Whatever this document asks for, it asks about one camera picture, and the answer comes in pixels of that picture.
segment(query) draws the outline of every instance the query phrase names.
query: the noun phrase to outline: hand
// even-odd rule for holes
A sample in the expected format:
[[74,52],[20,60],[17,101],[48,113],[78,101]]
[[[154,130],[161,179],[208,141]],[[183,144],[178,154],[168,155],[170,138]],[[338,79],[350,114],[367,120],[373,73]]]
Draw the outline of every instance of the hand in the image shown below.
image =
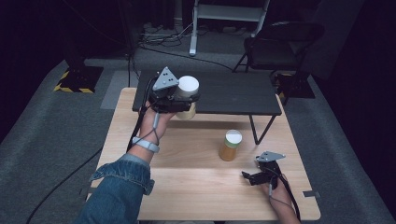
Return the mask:
[[[265,192],[266,195],[269,195],[268,183],[261,184],[260,188]],[[272,190],[272,195],[270,196],[270,204],[276,211],[276,214],[281,223],[300,223],[292,207],[291,198],[280,178],[277,179],[276,189]]]
[[[158,117],[157,127],[154,130],[153,124],[154,124],[156,114],[157,114],[157,112],[155,112],[151,108],[148,108],[145,116],[143,117],[142,124],[140,125],[140,132],[139,132],[138,137],[143,138],[146,141],[149,141],[149,142],[152,142],[152,143],[158,145],[160,139],[165,134],[166,125],[167,125],[169,119],[171,119],[175,114],[174,113],[160,114]],[[154,155],[153,152],[151,152],[151,151],[147,150],[146,148],[143,148],[139,145],[133,145],[128,150],[127,153],[135,155],[148,163],[151,162],[152,157]]]
[[158,145],[159,140],[165,134],[167,122],[175,113],[159,114],[158,125],[154,130],[153,124],[156,114],[157,112],[150,107],[148,108],[145,117],[143,117],[142,125],[140,126],[139,137]]

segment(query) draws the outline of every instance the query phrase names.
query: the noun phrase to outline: jeans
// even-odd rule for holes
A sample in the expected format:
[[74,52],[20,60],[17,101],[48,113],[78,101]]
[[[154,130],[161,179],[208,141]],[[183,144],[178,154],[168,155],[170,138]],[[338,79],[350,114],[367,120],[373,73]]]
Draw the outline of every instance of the jeans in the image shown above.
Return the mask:
[[150,195],[154,186],[149,164],[125,154],[100,167],[90,180],[102,177],[74,223],[136,223],[143,194]]

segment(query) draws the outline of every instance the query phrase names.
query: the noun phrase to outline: white wristband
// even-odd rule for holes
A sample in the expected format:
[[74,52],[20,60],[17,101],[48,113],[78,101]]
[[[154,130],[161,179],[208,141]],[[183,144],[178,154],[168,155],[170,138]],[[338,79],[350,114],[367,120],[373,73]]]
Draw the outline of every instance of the white wristband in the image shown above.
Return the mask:
[[142,138],[139,138],[139,137],[134,137],[132,139],[132,144],[136,144],[136,145],[139,145],[141,147],[144,147],[147,150],[152,151],[154,153],[157,153],[157,152],[160,151],[160,148],[157,145],[155,145],[152,142],[146,141],[146,140],[144,140]]

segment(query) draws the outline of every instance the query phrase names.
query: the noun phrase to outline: table leg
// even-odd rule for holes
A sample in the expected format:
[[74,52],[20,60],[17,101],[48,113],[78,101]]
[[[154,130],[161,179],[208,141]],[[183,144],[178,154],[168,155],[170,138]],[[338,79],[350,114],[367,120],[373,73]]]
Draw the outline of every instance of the table leg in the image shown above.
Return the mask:
[[251,116],[251,115],[248,116],[248,118],[250,119],[251,130],[253,131],[254,142],[256,143],[256,145],[259,145],[262,142],[262,139],[264,138],[265,134],[270,129],[271,124],[274,122],[275,117],[276,116],[271,117],[270,121],[268,122],[267,126],[264,129],[264,132],[262,132],[262,136],[260,137],[260,139],[258,139],[257,134],[256,134],[256,128],[254,126],[253,116]]
[[192,21],[190,56],[195,56],[195,54],[197,52],[198,0],[195,0],[193,12],[194,12],[194,15],[193,15],[193,21]]

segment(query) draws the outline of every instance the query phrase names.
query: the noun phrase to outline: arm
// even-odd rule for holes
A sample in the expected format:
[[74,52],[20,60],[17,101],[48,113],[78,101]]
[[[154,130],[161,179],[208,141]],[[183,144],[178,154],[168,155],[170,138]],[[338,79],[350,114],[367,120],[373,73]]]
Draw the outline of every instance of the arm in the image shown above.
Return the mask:
[[[161,114],[154,131],[155,115],[149,108],[139,137],[158,144],[174,114]],[[91,179],[104,179],[85,203],[75,223],[135,223],[143,194],[149,195],[154,185],[149,173],[153,156],[154,153],[144,147],[133,145],[119,160],[100,167]]]
[[[267,195],[269,195],[270,186],[268,184],[262,184],[260,187]],[[271,195],[269,195],[269,199],[270,204],[273,206],[280,223],[300,223],[291,205],[291,198],[286,191],[285,185],[279,178],[277,179],[277,188],[272,190]]]

